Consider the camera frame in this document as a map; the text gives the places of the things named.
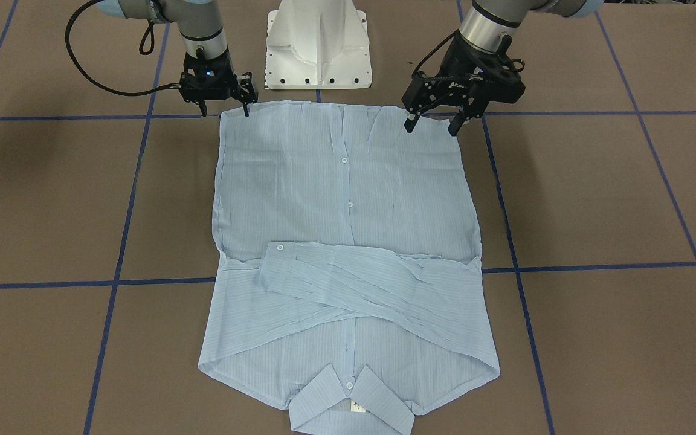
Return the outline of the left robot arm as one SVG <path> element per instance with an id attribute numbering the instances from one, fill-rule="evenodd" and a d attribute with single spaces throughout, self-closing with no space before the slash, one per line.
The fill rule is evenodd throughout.
<path id="1" fill-rule="evenodd" d="M 459 28 L 415 66 L 401 101 L 411 133 L 418 120 L 439 106 L 456 109 L 448 132 L 455 136 L 467 121 L 483 118 L 492 102 L 514 104 L 526 87 L 525 62 L 511 58 L 514 35 L 530 12 L 564 18 L 589 16 L 602 1 L 472 1 Z"/>

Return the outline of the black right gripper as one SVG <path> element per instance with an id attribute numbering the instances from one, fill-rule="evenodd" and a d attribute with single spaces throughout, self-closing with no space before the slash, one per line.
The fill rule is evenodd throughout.
<path id="1" fill-rule="evenodd" d="M 201 116 L 208 114 L 205 101 L 239 101 L 244 116 L 250 116 L 250 107 L 259 102 L 251 72 L 237 76 L 228 51 L 213 59 L 193 57 L 186 53 L 179 80 L 179 93 L 186 102 L 198 103 Z"/>

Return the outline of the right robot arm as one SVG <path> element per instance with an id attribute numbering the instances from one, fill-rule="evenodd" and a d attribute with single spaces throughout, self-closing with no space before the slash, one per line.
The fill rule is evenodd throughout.
<path id="1" fill-rule="evenodd" d="M 108 16 L 176 24 L 185 44 L 185 58 L 179 82 L 167 88 L 199 106 L 202 115 L 207 115 L 207 101 L 234 99 L 241 103 L 244 115 L 259 101 L 251 73 L 239 76 L 234 70 L 218 2 L 100 1 L 97 8 Z"/>

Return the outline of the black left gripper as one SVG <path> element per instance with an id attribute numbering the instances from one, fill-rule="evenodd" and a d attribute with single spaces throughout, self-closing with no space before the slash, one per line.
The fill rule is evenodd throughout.
<path id="1" fill-rule="evenodd" d="M 497 52 L 487 53 L 471 46 L 458 30 L 450 34 L 436 47 L 448 47 L 439 72 L 429 76 L 418 64 L 411 75 L 402 96 L 408 111 L 406 132 L 412 133 L 422 114 L 439 106 L 458 109 L 448 126 L 448 133 L 456 136 L 464 124 L 481 118 L 490 102 L 516 103 L 526 87 L 520 79 L 524 61 L 506 53 L 512 42 L 511 36 L 502 35 Z"/>

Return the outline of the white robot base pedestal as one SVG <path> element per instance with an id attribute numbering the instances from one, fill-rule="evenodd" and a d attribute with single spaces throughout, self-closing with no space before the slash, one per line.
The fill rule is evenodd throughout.
<path id="1" fill-rule="evenodd" d="M 353 1 L 281 1 L 267 17 L 265 88 L 370 88 L 367 15 Z"/>

